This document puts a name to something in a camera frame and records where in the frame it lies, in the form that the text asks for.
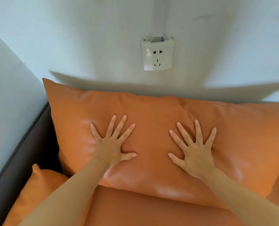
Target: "person's right arm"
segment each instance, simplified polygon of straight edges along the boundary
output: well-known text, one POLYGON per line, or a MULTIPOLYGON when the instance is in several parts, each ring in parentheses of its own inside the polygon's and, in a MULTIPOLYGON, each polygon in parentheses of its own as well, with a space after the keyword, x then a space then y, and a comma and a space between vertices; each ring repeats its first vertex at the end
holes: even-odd
POLYGON ((172 138, 185 155, 185 159, 181 160, 169 153, 173 163, 182 167, 193 177, 202 180, 244 225, 279 225, 278 206, 242 187, 215 167, 211 147, 216 136, 216 128, 213 128, 209 139, 203 144, 201 127, 197 120, 195 121, 195 143, 180 123, 177 123, 177 127, 187 145, 170 130, 172 138))

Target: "dark gray upholstery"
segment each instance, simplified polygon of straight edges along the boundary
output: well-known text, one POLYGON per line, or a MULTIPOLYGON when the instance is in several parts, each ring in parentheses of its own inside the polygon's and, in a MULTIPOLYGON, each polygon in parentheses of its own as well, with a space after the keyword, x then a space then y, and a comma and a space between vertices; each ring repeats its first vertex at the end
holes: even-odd
POLYGON ((58 152, 51 108, 46 104, 0 172, 0 225, 32 174, 33 164, 62 172, 58 152))

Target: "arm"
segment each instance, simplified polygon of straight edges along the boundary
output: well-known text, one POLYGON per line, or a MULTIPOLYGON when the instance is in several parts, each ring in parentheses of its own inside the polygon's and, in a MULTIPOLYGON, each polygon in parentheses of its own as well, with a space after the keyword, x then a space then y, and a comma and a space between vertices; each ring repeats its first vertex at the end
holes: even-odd
POLYGON ((101 138, 91 124, 97 146, 94 157, 79 172, 37 206, 19 226, 72 226, 77 225, 97 184, 109 167, 121 160, 130 160, 136 153, 122 154, 120 147, 133 131, 131 125, 118 138, 127 116, 123 116, 112 134, 116 116, 113 116, 105 138, 101 138))
POLYGON ((240 186, 215 167, 211 147, 216 136, 216 128, 213 128, 209 139, 203 144, 201 127, 197 120, 195 121, 195 143, 180 123, 177 123, 177 127, 187 145, 170 130, 172 138, 185 155, 185 159, 181 160, 169 153, 173 163, 182 167, 193 177, 202 180, 244 225, 279 225, 278 206, 240 186))

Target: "outlet cover plate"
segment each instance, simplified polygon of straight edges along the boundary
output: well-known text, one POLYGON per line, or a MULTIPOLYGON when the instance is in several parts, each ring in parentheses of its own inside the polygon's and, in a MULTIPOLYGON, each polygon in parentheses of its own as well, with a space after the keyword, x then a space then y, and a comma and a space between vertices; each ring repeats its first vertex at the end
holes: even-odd
POLYGON ((167 70, 172 67, 174 40, 165 38, 163 42, 141 42, 144 70, 167 70))

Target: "orange leather cushion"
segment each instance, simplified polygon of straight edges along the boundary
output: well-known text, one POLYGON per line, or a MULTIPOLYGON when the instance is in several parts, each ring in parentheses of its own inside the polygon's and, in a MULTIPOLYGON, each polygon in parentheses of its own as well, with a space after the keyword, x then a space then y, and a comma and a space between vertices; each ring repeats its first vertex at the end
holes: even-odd
POLYGON ((279 103, 238 104, 131 93, 81 91, 43 79, 60 146, 60 161, 70 175, 93 156, 96 142, 89 124, 105 134, 111 117, 124 114, 123 132, 136 127, 122 152, 136 152, 109 170, 100 185, 200 205, 224 207, 197 178, 174 165, 167 153, 183 158, 169 135, 179 134, 179 121, 195 140, 198 119, 204 140, 213 127, 212 154, 216 167, 248 189, 268 196, 279 175, 279 103))
MULTIPOLYGON (((279 206, 279 177, 267 199, 279 206)), ((98 186, 85 226, 109 225, 241 226, 242 224, 227 209, 98 186)))
MULTIPOLYGON (((67 180, 65 175, 51 170, 40 170, 38 165, 34 164, 33 173, 9 211, 3 226, 19 225, 35 207, 67 180)), ((84 225, 91 200, 92 197, 86 206, 84 217, 80 220, 80 226, 84 225)))

